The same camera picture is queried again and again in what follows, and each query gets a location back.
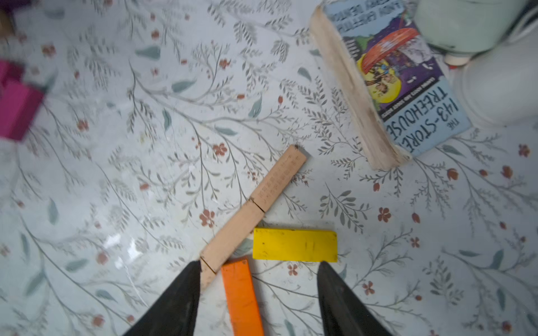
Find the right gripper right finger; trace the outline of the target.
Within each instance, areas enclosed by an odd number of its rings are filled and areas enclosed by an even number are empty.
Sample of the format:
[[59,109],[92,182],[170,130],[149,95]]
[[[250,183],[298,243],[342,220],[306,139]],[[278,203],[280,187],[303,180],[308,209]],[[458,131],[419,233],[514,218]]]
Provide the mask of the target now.
[[317,289],[325,335],[391,336],[326,261],[319,264]]

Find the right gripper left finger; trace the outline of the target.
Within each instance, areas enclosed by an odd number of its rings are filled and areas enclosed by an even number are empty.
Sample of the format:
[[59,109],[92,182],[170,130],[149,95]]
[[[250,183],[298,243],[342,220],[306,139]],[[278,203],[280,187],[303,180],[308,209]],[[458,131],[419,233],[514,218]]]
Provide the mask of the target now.
[[193,335],[200,300],[200,274],[200,262],[190,262],[126,335]]

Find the orange block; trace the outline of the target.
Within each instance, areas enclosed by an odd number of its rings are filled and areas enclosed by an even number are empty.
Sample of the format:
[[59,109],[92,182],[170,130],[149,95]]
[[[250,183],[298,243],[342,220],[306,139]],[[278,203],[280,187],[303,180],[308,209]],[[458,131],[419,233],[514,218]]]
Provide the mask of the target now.
[[225,264],[221,274],[234,335],[264,336],[248,259]]

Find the yellow thin block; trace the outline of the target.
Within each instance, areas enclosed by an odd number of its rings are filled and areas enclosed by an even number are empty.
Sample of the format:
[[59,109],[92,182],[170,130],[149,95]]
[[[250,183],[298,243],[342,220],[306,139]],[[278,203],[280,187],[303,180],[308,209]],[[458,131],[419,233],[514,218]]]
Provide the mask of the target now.
[[256,228],[253,258],[307,263],[337,263],[338,235],[327,230]]

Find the natural wood block long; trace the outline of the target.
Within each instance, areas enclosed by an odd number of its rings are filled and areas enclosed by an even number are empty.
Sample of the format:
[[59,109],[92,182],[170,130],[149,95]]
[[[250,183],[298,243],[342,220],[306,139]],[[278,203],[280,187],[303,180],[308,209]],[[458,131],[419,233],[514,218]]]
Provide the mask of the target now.
[[291,145],[262,179],[250,199],[266,213],[306,161],[307,155],[297,145]]

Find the magenta block right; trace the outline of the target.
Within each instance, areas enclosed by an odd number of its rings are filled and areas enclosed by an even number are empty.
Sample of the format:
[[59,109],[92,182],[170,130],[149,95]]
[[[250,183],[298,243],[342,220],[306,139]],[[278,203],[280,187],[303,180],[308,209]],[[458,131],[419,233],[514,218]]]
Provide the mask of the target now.
[[44,93],[8,80],[1,96],[1,138],[22,141],[38,112]]

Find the magenta block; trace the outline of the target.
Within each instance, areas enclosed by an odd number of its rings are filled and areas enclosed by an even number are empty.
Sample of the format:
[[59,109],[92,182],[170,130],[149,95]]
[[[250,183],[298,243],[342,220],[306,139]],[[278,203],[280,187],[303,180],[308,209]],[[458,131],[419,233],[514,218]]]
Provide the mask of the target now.
[[0,60],[0,81],[1,86],[6,85],[8,81],[18,81],[22,79],[25,69],[14,62]]
[[38,112],[44,93],[8,80],[1,96],[1,138],[22,141]]

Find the white pen cup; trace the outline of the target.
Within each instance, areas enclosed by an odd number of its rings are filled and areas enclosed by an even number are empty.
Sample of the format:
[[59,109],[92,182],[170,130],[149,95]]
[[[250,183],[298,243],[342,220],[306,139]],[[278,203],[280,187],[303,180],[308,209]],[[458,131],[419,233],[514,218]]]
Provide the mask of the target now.
[[453,90],[471,124],[494,129],[537,117],[537,7],[493,50],[457,70]]

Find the magenta block upper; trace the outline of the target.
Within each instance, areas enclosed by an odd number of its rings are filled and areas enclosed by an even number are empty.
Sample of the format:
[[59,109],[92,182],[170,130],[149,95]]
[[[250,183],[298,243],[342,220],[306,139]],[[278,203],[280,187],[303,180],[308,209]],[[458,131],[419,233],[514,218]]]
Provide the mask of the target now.
[[0,60],[0,81],[1,86],[6,85],[8,81],[18,81],[22,79],[25,69],[14,62]]

